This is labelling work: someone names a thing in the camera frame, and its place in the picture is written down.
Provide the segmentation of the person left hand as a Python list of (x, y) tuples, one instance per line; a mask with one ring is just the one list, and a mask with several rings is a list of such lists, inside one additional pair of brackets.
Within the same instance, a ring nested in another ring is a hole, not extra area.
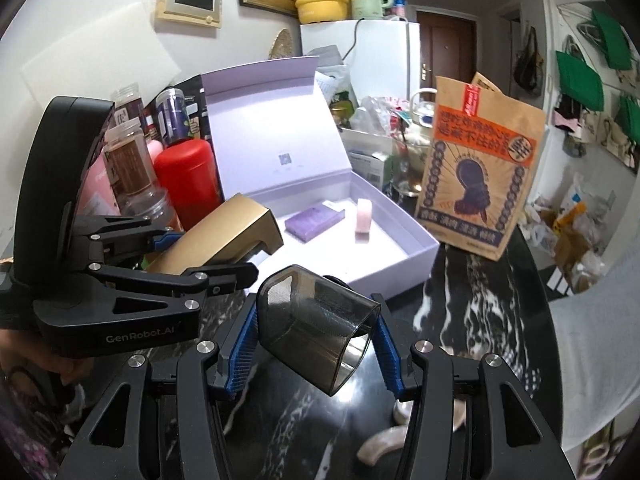
[(1, 366), (11, 368), (21, 362), (32, 362), (46, 372), (58, 374), (63, 385), (87, 377), (93, 358), (73, 360), (55, 354), (40, 339), (21, 330), (1, 330)]

